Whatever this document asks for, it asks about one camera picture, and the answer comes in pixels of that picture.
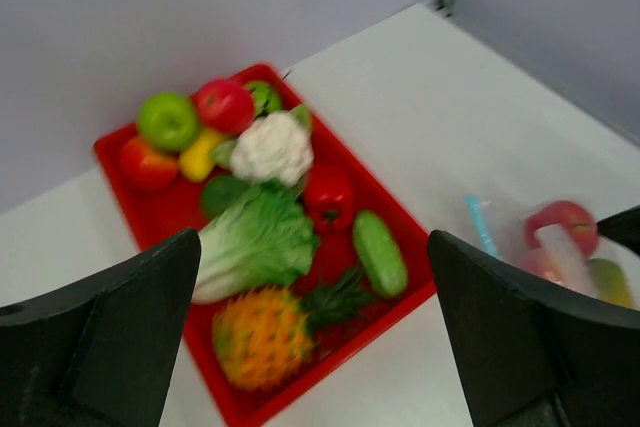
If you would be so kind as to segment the clear zip top bag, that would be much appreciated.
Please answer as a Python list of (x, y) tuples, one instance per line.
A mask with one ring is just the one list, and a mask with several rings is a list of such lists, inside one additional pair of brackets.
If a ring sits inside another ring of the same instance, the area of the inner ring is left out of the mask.
[[(525, 207), (505, 200), (487, 200), (479, 196), (467, 196), (465, 204), (470, 224), (475, 231), (472, 243), (489, 255), (517, 267), (517, 262), (528, 251), (536, 249), (528, 247), (525, 242), (524, 222), (526, 218), (546, 203), (557, 200), (576, 202), (591, 212), (586, 202), (578, 202), (574, 199), (554, 199), (532, 207)], [(632, 271), (639, 265), (639, 257), (629, 249), (599, 235), (596, 251), (586, 257), (566, 231), (558, 225), (539, 229), (535, 232), (535, 238), (540, 243), (538, 248), (545, 249), (558, 265), (564, 282), (557, 285), (598, 299), (597, 290), (589, 271), (588, 260), (593, 258), (608, 259), (618, 264), (623, 270), (636, 303), (634, 310), (639, 308), (639, 275)]]

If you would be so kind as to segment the pink peach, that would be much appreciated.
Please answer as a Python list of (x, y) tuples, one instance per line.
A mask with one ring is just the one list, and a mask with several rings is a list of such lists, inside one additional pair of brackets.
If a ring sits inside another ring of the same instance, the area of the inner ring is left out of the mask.
[(520, 269), (555, 284), (564, 282), (563, 276), (550, 254), (543, 248), (528, 251), (516, 264)]

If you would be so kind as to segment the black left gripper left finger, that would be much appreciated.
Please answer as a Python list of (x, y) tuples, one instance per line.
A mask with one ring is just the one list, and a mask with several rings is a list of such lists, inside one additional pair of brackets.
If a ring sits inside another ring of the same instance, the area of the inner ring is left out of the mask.
[(158, 425), (200, 254), (197, 232), (187, 229), (2, 307), (2, 425)]

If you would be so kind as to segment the yellow orange mango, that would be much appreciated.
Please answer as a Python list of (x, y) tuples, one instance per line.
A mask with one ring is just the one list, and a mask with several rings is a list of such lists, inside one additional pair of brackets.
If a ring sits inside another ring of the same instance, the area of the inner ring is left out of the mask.
[(588, 260), (588, 267), (599, 300), (629, 309), (636, 308), (626, 276), (618, 264), (608, 259), (593, 258)]

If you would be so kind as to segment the red tomato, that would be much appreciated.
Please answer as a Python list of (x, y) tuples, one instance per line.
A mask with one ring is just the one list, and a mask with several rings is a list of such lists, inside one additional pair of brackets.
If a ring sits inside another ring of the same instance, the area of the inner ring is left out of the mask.
[(599, 244), (597, 222), (582, 205), (570, 200), (557, 200), (533, 212), (524, 222), (527, 246), (538, 248), (540, 243), (535, 232), (551, 225), (561, 226), (584, 256), (591, 256), (596, 251)]

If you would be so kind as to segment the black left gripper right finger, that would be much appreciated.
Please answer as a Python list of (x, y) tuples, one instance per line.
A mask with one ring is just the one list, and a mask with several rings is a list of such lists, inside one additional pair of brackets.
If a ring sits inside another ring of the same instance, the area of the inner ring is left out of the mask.
[(441, 230), (427, 241), (476, 426), (636, 426), (639, 313), (506, 264)]

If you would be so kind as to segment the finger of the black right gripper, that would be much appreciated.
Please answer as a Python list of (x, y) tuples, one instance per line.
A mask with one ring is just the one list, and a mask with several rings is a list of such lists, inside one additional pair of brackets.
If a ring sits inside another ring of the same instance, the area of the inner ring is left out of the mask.
[(640, 206), (609, 216), (597, 222), (600, 236), (640, 254)]

